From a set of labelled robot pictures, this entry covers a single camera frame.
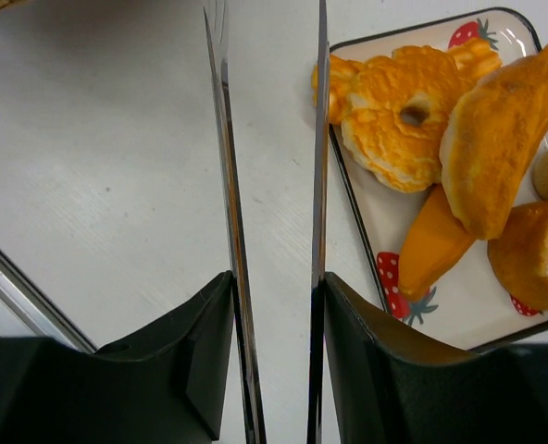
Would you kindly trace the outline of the tall orange fake muffin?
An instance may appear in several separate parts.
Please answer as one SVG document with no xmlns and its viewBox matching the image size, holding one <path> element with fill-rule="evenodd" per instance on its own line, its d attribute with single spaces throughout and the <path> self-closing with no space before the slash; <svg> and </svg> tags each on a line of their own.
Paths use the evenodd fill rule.
<svg viewBox="0 0 548 444">
<path fill-rule="evenodd" d="M 548 201 L 513 208 L 502 236 L 488 242 L 488 257 L 493 273 L 518 302 L 548 310 Z"/>
</svg>

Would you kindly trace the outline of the metal tongs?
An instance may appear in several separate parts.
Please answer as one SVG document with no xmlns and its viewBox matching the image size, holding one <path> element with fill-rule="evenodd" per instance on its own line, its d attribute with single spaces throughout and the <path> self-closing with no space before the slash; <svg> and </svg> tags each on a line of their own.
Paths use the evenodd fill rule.
<svg viewBox="0 0 548 444">
<path fill-rule="evenodd" d="M 253 443 L 306 438 L 317 12 L 204 2 Z"/>
</svg>

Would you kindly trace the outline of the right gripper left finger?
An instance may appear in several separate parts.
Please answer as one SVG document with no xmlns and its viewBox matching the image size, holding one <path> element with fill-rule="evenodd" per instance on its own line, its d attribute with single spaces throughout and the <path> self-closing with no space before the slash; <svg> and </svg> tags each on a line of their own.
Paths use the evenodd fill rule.
<svg viewBox="0 0 548 444">
<path fill-rule="evenodd" d="M 220 438 L 233 330 L 232 273 L 114 341 L 98 443 L 213 443 Z"/>
</svg>

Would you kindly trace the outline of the long orange fake baguette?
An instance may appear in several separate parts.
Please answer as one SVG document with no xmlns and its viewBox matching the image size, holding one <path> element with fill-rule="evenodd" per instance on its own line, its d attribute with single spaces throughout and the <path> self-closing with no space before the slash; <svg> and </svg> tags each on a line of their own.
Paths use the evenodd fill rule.
<svg viewBox="0 0 548 444">
<path fill-rule="evenodd" d="M 452 214 L 442 186 L 435 186 L 407 231 L 399 254 L 398 290 L 410 302 L 455 266 L 476 238 Z"/>
</svg>

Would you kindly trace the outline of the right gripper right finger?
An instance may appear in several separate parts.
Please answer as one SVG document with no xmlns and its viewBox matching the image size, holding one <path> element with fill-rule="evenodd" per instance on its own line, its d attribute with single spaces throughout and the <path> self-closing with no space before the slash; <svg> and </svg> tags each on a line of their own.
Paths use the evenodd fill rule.
<svg viewBox="0 0 548 444">
<path fill-rule="evenodd" d="M 479 443 L 476 354 L 383 312 L 334 273 L 325 277 L 325 336 L 343 443 Z"/>
</svg>

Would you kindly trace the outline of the flower ring fake bread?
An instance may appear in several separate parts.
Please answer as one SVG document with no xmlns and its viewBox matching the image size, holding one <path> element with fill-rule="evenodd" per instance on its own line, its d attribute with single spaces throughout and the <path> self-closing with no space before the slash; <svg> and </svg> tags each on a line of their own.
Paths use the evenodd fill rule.
<svg viewBox="0 0 548 444">
<path fill-rule="evenodd" d="M 466 87 L 453 57 L 430 46 L 374 56 L 350 83 L 344 146 L 383 185 L 424 191 L 441 181 L 442 135 Z"/>
</svg>

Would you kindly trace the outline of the braided yellow fake bread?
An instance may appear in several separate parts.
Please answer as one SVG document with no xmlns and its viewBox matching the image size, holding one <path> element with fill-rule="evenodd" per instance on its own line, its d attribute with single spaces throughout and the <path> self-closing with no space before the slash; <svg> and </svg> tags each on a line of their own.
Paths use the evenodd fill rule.
<svg viewBox="0 0 548 444">
<path fill-rule="evenodd" d="M 428 45 L 401 46 L 392 51 L 391 59 L 403 60 L 409 55 L 428 55 L 430 51 L 437 51 Z M 488 73 L 499 68 L 503 62 L 499 55 L 491 49 L 489 43 L 480 38 L 472 38 L 466 43 L 453 46 L 439 53 L 450 56 L 462 78 L 477 81 Z M 352 77 L 361 70 L 384 62 L 389 57 L 376 55 L 361 62 L 351 59 L 342 59 L 336 55 L 330 56 L 330 106 L 329 121 L 332 125 L 339 125 L 347 112 L 346 96 L 350 90 Z"/>
</svg>

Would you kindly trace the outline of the round orange fake bread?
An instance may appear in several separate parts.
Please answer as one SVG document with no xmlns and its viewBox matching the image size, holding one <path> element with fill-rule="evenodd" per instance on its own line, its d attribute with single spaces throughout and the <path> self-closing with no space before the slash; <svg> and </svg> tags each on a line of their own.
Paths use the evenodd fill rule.
<svg viewBox="0 0 548 444">
<path fill-rule="evenodd" d="M 455 105 L 443 134 L 442 187 L 480 240 L 501 236 L 548 131 L 548 44 L 484 76 Z"/>
</svg>

